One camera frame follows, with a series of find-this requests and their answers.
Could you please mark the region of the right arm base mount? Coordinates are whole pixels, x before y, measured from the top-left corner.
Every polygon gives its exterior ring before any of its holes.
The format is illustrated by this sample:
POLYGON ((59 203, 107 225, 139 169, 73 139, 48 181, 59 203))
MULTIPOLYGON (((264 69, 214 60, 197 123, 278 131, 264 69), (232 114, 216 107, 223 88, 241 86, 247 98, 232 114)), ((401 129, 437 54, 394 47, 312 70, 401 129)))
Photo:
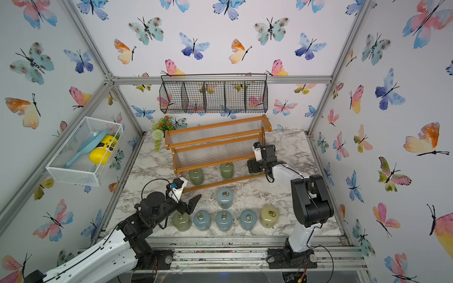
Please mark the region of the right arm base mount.
POLYGON ((269 249, 265 259, 269 269, 317 268, 317 258, 313 250, 295 253, 290 248, 269 249))

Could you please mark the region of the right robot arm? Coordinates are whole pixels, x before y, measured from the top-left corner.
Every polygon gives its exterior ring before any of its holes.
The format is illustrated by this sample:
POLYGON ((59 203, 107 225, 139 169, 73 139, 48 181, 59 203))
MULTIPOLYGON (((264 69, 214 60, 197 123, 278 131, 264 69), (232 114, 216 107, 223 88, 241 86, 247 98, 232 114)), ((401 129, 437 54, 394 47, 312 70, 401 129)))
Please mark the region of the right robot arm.
POLYGON ((293 211, 297 219, 287 239, 290 255, 300 255, 312 249, 311 242, 318 230, 334 214, 326 183, 320 175, 304 175, 275 158, 247 161, 250 173, 264 173, 270 183, 275 181, 291 190, 293 211))

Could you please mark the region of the blue canister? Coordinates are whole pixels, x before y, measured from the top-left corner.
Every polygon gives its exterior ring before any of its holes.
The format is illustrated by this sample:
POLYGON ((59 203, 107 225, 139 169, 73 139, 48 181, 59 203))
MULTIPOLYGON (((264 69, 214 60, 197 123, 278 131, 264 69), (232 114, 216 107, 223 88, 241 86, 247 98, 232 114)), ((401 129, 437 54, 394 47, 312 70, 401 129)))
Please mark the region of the blue canister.
POLYGON ((245 209, 239 217, 240 225, 245 231, 251 231, 256 226, 257 219, 257 214, 251 209, 245 209))
POLYGON ((228 211, 220 211, 216 215, 215 223, 220 231, 227 232, 232 227, 233 217, 228 211))
POLYGON ((222 187, 217 192, 217 202, 222 209, 229 209, 234 202, 234 192, 229 187, 222 187))
POLYGON ((193 223, 200 231, 207 231, 211 227, 211 214, 206 210, 200 210, 194 213, 193 223))

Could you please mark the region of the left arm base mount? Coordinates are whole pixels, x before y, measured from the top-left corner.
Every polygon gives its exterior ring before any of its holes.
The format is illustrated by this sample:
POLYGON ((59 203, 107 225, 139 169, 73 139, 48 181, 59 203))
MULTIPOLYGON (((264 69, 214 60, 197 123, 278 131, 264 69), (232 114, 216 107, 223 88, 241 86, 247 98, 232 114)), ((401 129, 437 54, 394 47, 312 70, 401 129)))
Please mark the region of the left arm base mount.
POLYGON ((170 270, 174 252, 147 246, 139 250, 138 263, 134 270, 166 271, 170 270))

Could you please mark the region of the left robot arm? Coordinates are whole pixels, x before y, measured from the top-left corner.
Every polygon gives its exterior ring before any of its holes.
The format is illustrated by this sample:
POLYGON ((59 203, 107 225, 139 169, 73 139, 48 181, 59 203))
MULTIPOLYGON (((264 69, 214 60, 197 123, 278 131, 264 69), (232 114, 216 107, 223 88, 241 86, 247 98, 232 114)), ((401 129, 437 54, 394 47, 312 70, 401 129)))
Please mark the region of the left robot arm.
POLYGON ((190 215, 201 195, 188 202, 175 201, 162 192, 152 192, 135 205, 136 212, 97 244, 60 266, 28 274, 26 283, 106 283, 136 268, 139 262, 151 265, 156 256, 146 238, 171 214, 190 215))

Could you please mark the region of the yellow-green canister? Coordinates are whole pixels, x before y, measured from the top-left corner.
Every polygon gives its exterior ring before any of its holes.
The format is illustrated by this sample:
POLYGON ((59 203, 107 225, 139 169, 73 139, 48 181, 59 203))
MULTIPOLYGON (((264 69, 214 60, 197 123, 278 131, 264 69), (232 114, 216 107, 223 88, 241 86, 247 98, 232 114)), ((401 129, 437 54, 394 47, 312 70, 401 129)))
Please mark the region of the yellow-green canister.
POLYGON ((265 206, 260 213, 260 224, 267 229, 273 228, 278 222, 279 217, 279 210, 275 206, 265 206))

